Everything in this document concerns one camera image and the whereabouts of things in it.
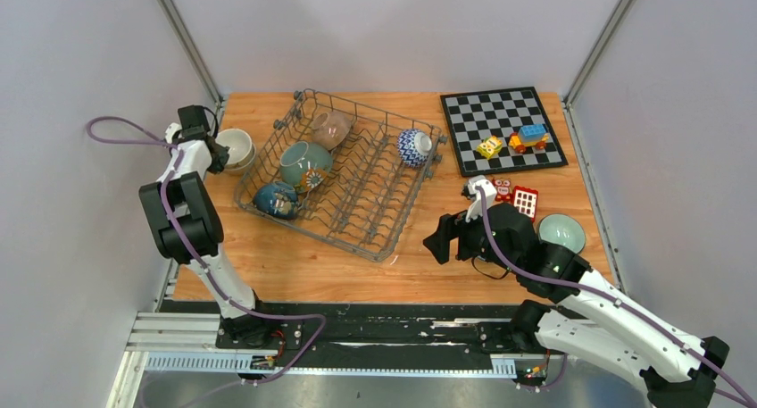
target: white wall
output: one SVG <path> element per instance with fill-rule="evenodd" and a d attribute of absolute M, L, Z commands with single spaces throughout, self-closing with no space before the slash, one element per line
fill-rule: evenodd
<path fill-rule="evenodd" d="M 638 0 L 576 110 L 630 294 L 757 396 L 754 2 Z"/>
<path fill-rule="evenodd" d="M 618 0 L 175 0 L 223 93 L 565 93 Z"/>
<path fill-rule="evenodd" d="M 204 91 L 155 0 L 0 0 L 0 44 L 0 406 L 104 406 L 164 273 L 137 190 L 167 154 L 84 124 L 160 132 Z"/>

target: red toy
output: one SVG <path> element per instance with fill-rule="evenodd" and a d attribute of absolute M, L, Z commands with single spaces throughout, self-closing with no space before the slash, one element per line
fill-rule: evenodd
<path fill-rule="evenodd" d="M 537 219 L 537 198 L 539 196 L 538 191 L 535 189 L 528 189 L 527 187 L 514 187 L 512 189 L 512 205 L 521 212 L 531 218 L 531 221 Z"/>
<path fill-rule="evenodd" d="M 495 201 L 504 201 L 506 203 L 512 201 L 509 179 L 493 178 L 492 185 L 494 185 L 497 190 L 497 197 L 495 198 Z"/>

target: bowl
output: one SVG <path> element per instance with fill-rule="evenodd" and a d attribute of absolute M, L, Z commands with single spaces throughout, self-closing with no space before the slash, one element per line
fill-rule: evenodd
<path fill-rule="evenodd" d="M 218 133 L 216 143 L 229 149 L 229 160 L 223 167 L 231 174 L 243 173 L 255 159 L 255 143 L 242 129 L 224 129 Z"/>
<path fill-rule="evenodd" d="M 297 142 L 287 148 L 279 160 L 281 178 L 294 187 L 297 194 L 320 185 L 334 167 L 334 159 L 321 145 Z"/>
<path fill-rule="evenodd" d="M 432 146 L 431 137 L 419 129 L 406 129 L 397 137 L 397 150 L 408 167 L 423 165 L 428 160 Z"/>
<path fill-rule="evenodd" d="M 353 128 L 353 119 L 344 112 L 325 112 L 312 120 L 311 128 L 312 141 L 330 151 L 345 141 Z"/>
<path fill-rule="evenodd" d="M 294 219 L 297 217 L 297 193 L 295 189 L 281 181 L 274 181 L 263 185 L 253 198 L 255 208 L 281 219 Z"/>
<path fill-rule="evenodd" d="M 586 233 L 581 224 L 565 214 L 550 214 L 539 222 L 539 238 L 565 246 L 578 254 L 586 245 Z"/>

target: blue toy block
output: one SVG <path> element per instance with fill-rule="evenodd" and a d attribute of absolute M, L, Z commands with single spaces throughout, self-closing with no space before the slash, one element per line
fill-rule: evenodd
<path fill-rule="evenodd" d="M 524 125 L 523 127 L 520 127 L 520 131 L 518 131 L 520 142 L 524 144 L 538 142 L 544 134 L 546 134 L 544 124 Z"/>

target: gray wire dish rack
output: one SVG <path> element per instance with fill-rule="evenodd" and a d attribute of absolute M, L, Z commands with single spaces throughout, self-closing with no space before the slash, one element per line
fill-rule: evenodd
<path fill-rule="evenodd" d="M 326 180 L 299 196 L 292 221 L 256 209 L 257 190 L 280 179 L 284 151 L 300 140 L 311 140 L 313 118 L 332 110 L 351 115 L 354 125 L 346 140 L 331 151 L 334 168 Z M 420 185 L 441 161 L 437 147 L 447 141 L 439 127 L 313 89 L 296 91 L 295 103 L 273 127 L 237 185 L 234 201 L 252 214 L 374 262 L 395 250 Z M 396 147 L 397 136 L 410 128 L 424 131 L 433 143 L 429 159 L 418 169 L 406 166 Z"/>

